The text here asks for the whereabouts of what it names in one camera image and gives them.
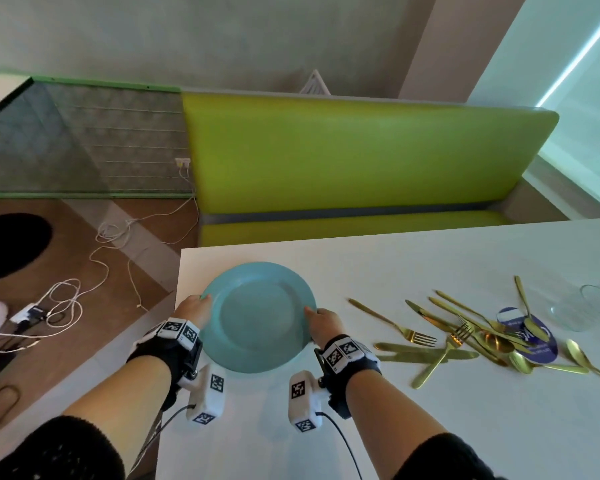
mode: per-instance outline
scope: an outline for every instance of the green seat cushion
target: green seat cushion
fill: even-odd
[[[392,216],[337,217],[300,221],[244,222],[202,227],[200,246],[228,246],[254,242],[297,241],[348,235],[387,234],[510,224],[497,212],[467,210]]]
[[[182,97],[205,214],[501,200],[558,121],[533,108]]]

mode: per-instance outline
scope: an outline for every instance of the black rug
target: black rug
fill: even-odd
[[[33,214],[0,216],[0,278],[22,269],[42,254],[53,236],[51,224]]]

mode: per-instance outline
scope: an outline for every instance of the purple round label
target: purple round label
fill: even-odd
[[[522,313],[519,309],[508,306],[506,308],[501,309],[498,313],[498,321],[500,323],[504,323],[504,325],[508,325],[517,330],[520,330],[524,334],[524,337],[521,337],[526,342],[538,342],[538,345],[534,347],[528,347],[530,353],[525,353],[522,351],[520,355],[528,358],[531,362],[535,363],[551,363],[556,357],[558,357],[558,343],[555,341],[555,337],[551,333],[551,330],[542,323],[535,315],[531,315],[534,322],[542,328],[549,335],[549,341],[543,342],[538,339],[535,335],[531,334],[525,327],[524,320],[526,315]]]

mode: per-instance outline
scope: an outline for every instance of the hand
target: hand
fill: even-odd
[[[346,334],[338,314],[325,308],[318,308],[318,311],[314,312],[311,308],[305,306],[304,316],[309,322],[311,338],[321,349],[324,349],[330,339]]]
[[[171,315],[173,318],[184,318],[202,330],[211,318],[211,295],[200,299],[199,294],[190,295],[178,305]]]

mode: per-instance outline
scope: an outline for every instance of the table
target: table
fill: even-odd
[[[444,334],[408,309],[405,298],[434,311],[427,296],[440,289],[494,316],[504,306],[522,306],[512,279],[519,274],[534,314],[559,339],[576,340],[600,367],[600,328],[569,332],[548,313],[551,302],[570,287],[600,281],[600,219],[186,249],[176,301],[202,292],[219,273],[252,261],[279,263],[299,273],[318,306],[339,313],[348,332],[368,346],[403,340],[345,298],[435,335],[442,344]],[[383,373],[471,444],[498,475],[511,480],[600,478],[597,375],[540,369],[525,376],[478,358],[443,364],[424,387],[413,390],[409,383],[422,368],[384,363]],[[288,381],[304,369],[320,374],[310,347],[274,371],[229,372],[224,415],[217,424],[195,430],[182,414],[165,428],[156,478],[356,478],[333,425],[325,422],[319,430],[300,434],[288,422]],[[165,419],[187,398],[181,392]],[[353,421],[336,421],[365,480],[377,478]]]

